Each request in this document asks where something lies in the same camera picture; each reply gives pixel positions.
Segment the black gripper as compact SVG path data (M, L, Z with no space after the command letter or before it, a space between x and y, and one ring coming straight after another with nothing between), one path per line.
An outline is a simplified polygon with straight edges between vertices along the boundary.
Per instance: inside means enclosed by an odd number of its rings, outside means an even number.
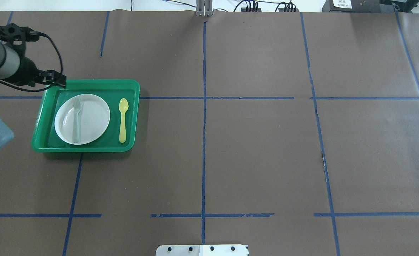
M55 70L39 71L35 63L28 57L22 57L18 75L18 86L36 86L35 79L39 75L43 80L39 81L39 84L66 89L65 75Z

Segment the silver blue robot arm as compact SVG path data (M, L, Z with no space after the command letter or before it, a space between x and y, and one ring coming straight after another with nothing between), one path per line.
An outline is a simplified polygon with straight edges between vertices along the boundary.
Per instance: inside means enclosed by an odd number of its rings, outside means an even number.
M0 84L23 92L44 92L53 86L66 87L63 64L60 71L41 71L25 56L26 43L36 42L50 36L29 28L12 28L4 31L0 27ZM13 131L0 118L0 149L14 138Z

